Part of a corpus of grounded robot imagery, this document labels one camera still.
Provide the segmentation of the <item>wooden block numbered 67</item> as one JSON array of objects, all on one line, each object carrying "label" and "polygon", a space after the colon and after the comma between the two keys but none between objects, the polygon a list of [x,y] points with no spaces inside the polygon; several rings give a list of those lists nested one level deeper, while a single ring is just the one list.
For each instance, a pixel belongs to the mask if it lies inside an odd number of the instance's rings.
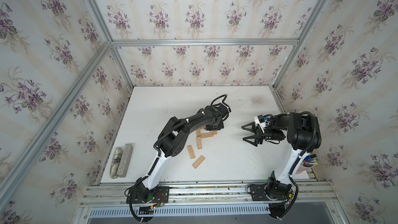
[{"label": "wooden block numbered 67", "polygon": [[202,139],[200,136],[197,136],[197,148],[202,149]]}]

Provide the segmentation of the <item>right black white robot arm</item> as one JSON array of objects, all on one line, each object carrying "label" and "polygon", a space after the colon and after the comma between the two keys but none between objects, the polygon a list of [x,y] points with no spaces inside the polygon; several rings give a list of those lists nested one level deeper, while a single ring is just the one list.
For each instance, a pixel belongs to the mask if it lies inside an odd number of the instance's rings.
[{"label": "right black white robot arm", "polygon": [[264,142],[277,145],[287,141],[290,145],[286,160],[280,169],[271,173],[264,188],[265,194],[272,198],[289,194],[299,164],[321,145],[318,118],[308,111],[259,115],[241,128],[252,134],[243,141],[255,147]]}]

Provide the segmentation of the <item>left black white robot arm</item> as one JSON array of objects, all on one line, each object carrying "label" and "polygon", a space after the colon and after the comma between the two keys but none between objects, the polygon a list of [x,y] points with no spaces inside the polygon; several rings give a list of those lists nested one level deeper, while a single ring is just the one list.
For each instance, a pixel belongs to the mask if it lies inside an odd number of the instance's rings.
[{"label": "left black white robot arm", "polygon": [[224,128],[224,121],[231,112],[231,108],[225,102],[227,97],[223,94],[215,98],[210,105],[199,109],[193,116],[182,119],[173,117],[168,121],[153,145],[157,155],[148,172],[125,191],[127,204],[150,202],[169,160],[181,153],[191,133],[201,128],[209,132]]}]

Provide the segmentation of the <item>wooden block bottom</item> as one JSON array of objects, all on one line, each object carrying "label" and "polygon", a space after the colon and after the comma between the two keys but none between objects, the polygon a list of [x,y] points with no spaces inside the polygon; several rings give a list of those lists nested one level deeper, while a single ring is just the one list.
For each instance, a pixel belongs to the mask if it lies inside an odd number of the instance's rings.
[{"label": "wooden block bottom", "polygon": [[195,169],[197,169],[203,162],[204,162],[204,160],[205,160],[205,157],[204,156],[200,156],[194,163],[193,163],[193,167],[195,168]]}]

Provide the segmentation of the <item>pink cup with pens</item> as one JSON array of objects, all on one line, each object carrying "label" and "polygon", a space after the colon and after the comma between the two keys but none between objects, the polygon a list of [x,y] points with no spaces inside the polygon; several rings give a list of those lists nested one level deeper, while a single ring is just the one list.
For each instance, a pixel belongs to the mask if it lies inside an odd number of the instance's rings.
[{"label": "pink cup with pens", "polygon": [[318,157],[316,154],[310,154],[307,157],[304,158],[304,160],[301,162],[301,164],[298,166],[298,169],[296,170],[296,174],[301,174],[302,172],[312,169],[315,165],[318,164]]}]

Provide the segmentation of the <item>patterned rolled cloth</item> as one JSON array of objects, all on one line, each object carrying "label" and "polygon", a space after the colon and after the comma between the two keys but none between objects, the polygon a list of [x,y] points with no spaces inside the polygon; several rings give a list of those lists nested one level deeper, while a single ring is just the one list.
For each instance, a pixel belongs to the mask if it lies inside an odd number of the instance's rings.
[{"label": "patterned rolled cloth", "polygon": [[121,147],[117,147],[113,154],[110,171],[109,171],[109,176],[111,179],[116,179],[118,177],[117,172],[120,166],[122,154],[123,154],[123,149]]}]

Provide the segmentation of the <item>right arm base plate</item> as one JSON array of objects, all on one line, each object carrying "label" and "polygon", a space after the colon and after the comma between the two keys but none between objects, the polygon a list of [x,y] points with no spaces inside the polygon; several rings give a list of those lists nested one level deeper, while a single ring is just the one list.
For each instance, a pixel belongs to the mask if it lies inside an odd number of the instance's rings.
[{"label": "right arm base plate", "polygon": [[252,201],[271,201],[268,203],[269,216],[275,220],[282,220],[290,208],[293,199],[291,184],[282,184],[279,181],[267,182],[265,184],[250,184],[246,192],[251,196]]}]

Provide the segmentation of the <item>aluminium rail frame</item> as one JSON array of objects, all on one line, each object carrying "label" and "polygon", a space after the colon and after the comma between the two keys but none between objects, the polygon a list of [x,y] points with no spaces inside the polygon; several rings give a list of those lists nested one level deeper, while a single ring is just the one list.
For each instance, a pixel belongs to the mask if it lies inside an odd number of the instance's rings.
[{"label": "aluminium rail frame", "polygon": [[[249,185],[265,184],[265,181],[181,181],[163,182],[169,187],[167,205],[204,205],[251,203]],[[296,181],[299,192],[296,201],[337,202],[336,193],[330,182],[316,180]],[[88,186],[83,190],[79,207],[127,206],[127,189],[132,184],[104,183]]]}]

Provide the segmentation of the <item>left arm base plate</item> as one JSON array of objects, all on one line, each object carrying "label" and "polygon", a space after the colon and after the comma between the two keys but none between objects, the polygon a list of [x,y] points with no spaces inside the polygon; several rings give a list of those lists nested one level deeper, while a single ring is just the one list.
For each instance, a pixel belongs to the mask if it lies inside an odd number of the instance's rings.
[{"label": "left arm base plate", "polygon": [[126,204],[136,217],[153,216],[154,211],[169,201],[169,187],[157,186],[151,190],[143,185],[129,187],[125,192]]}]

